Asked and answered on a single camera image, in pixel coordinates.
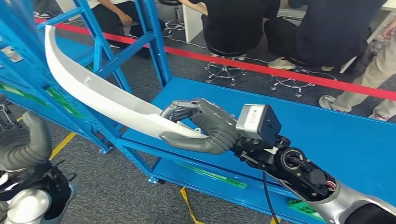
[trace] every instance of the blue shelving rack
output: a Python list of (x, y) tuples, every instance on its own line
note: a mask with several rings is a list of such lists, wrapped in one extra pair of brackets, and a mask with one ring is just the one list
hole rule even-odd
[[(390, 170), (393, 164), (392, 156), (382, 155), (391, 154), (387, 150), (395, 148), (396, 143), (388, 141), (388, 147), (383, 149), (383, 153), (372, 153), (373, 148), (378, 148), (377, 142), (393, 139), (395, 125), (172, 77), (153, 0), (135, 0), (145, 34), (114, 56), (86, 1), (73, 1), (77, 6), (75, 9), (44, 23), (34, 24), (29, 0), (0, 0), (0, 49), (11, 46), (24, 58), (14, 63), (0, 53), (0, 64), (4, 66), (0, 68), (0, 93), (6, 94), (12, 102), (91, 140), (102, 153), (117, 148), (152, 183), (162, 179), (269, 214), (262, 172), (239, 162), (231, 152), (208, 155), (171, 148), (161, 140), (125, 128), (97, 113), (56, 83), (46, 64), (42, 29), (46, 24), (55, 25), (80, 14), (94, 45), (86, 46), (59, 37), (57, 43), (66, 55), (81, 65), (89, 65), (97, 75), (103, 78), (114, 77), (120, 88), (132, 93), (120, 65), (148, 43), (157, 78), (162, 86), (152, 101), (154, 105), (165, 108), (175, 99), (199, 97), (238, 115), (245, 103), (269, 104), (283, 125), (281, 134), (291, 139), (294, 146), (303, 149), (316, 164), (320, 164), (350, 187), (396, 205), (396, 198), (389, 197), (393, 195), (389, 192), (396, 186), (395, 180), (387, 178), (386, 172), (382, 172)], [(360, 150), (358, 155), (350, 150), (355, 148)], [(155, 155), (158, 159), (153, 166), (149, 166), (136, 150)], [(334, 160), (328, 159), (330, 154), (343, 155), (337, 157), (336, 166)], [(357, 157), (368, 154), (375, 165), (362, 166), (361, 161), (365, 161), (365, 158), (360, 160)], [(268, 180), (268, 185), (273, 207), (280, 218), (298, 224), (322, 223), (289, 209), (287, 201), (294, 196), (271, 179)]]

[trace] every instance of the black shirt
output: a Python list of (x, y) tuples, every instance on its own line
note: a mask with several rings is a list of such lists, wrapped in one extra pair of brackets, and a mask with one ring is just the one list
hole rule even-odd
[(275, 17), (280, 0), (189, 0), (205, 3), (206, 44), (216, 50), (245, 53), (256, 47), (263, 34), (263, 18)]
[(368, 28), (386, 0), (289, 0), (307, 4), (296, 36), (296, 48), (307, 63), (339, 66), (367, 46)]

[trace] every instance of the humanoid robot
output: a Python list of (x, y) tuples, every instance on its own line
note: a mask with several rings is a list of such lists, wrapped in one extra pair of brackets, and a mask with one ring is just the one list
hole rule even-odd
[(52, 165), (47, 124), (32, 112), (17, 122), (0, 95), (0, 202), (4, 224), (59, 224), (77, 186)]
[[(19, 124), (4, 104), (0, 113), (0, 169), (5, 171), (1, 179), (6, 178), (0, 182), (0, 200), (9, 203), (5, 223), (60, 223), (77, 188), (48, 161), (52, 148), (45, 122), (28, 112)], [(210, 154), (231, 150), (307, 202), (329, 224), (396, 223), (395, 207), (345, 186), (300, 149), (289, 147), (269, 105), (244, 105), (236, 120), (205, 99), (173, 101), (162, 116), (173, 122), (189, 118), (207, 135), (160, 134), (173, 147)]]

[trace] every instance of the stool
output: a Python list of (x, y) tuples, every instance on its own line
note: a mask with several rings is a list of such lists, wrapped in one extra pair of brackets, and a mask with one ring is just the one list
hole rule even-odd
[[(300, 71), (304, 72), (305, 74), (309, 74), (308, 71), (306, 71), (306, 70), (304, 70), (304, 69), (301, 69), (301, 67), (300, 67), (300, 68), (299, 68), (299, 67), (296, 67), (296, 69), (294, 70), (294, 72), (300, 72)], [(276, 83), (274, 83), (274, 84), (271, 86), (271, 90), (276, 90), (276, 86), (279, 85), (279, 84), (281, 84), (281, 85), (283, 85), (283, 86), (286, 86), (286, 87), (289, 87), (289, 88), (292, 88), (292, 89), (297, 89), (297, 92), (296, 92), (296, 94), (295, 94), (296, 97), (302, 96), (301, 92), (302, 92), (302, 89), (303, 89), (303, 88), (308, 87), (308, 86), (315, 86), (315, 84), (312, 84), (312, 83), (303, 83), (303, 82), (301, 82), (301, 83), (299, 84), (299, 83), (297, 83), (297, 81), (296, 81), (295, 79), (291, 79), (291, 78), (285, 78), (285, 79), (282, 79), (282, 80), (281, 80), (280, 77), (277, 77), (277, 76), (272, 76), (272, 77), (275, 78)]]
[[(287, 60), (296, 65), (294, 72), (304, 72), (305, 74), (309, 74), (309, 72), (307, 70), (303, 69), (303, 66), (309, 67), (310, 65), (300, 62), (298, 60), (295, 60), (293, 58), (287, 58)], [(308, 86), (315, 86), (315, 84), (312, 84), (312, 83), (303, 83), (300, 81), (299, 81), (299, 83), (297, 83), (297, 81), (295, 79), (291, 79), (291, 78), (281, 79), (280, 77), (277, 77), (277, 76), (272, 76), (272, 77), (275, 78), (276, 83), (274, 83), (271, 86), (271, 90), (276, 90), (276, 86), (280, 84), (280, 85), (286, 86), (288, 88), (297, 89), (297, 92), (295, 94), (296, 97), (302, 96), (301, 92), (302, 92), (303, 88), (308, 87)]]
[[(231, 60), (234, 60), (236, 57), (245, 55), (245, 53), (242, 53), (242, 52), (239, 52), (239, 53), (221, 52), (214, 48), (211, 48), (210, 46), (208, 46), (208, 49), (213, 54), (216, 54), (222, 58), (231, 59)], [(205, 67), (205, 70), (207, 70), (210, 74), (208, 79), (206, 80), (207, 83), (211, 83), (213, 81), (213, 79), (212, 79), (213, 77), (230, 78), (231, 86), (236, 86), (235, 77), (240, 76), (240, 75), (246, 75), (246, 72), (244, 69), (233, 68), (233, 67), (229, 67), (227, 65), (217, 64), (217, 63), (213, 63), (213, 62), (209, 63)]]
[(184, 19), (180, 18), (180, 13), (179, 13), (179, 6), (182, 5), (180, 1), (178, 0), (159, 0), (159, 2), (163, 5), (166, 6), (174, 6), (175, 8), (175, 18), (172, 20), (169, 20), (168, 22), (165, 23), (165, 30), (169, 30), (169, 34), (172, 33), (172, 30), (184, 30)]

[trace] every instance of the beige pants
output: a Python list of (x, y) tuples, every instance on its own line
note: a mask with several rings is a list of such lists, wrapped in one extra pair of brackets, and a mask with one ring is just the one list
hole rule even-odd
[[(354, 80), (354, 84), (378, 88), (394, 74), (396, 74), (396, 35), (393, 35), (387, 46), (373, 59), (363, 75)], [(366, 98), (367, 95), (343, 92), (334, 101), (332, 107), (339, 111), (350, 112), (353, 106), (360, 104)], [(396, 115), (396, 101), (387, 99), (382, 101), (374, 108), (374, 113), (388, 118)]]

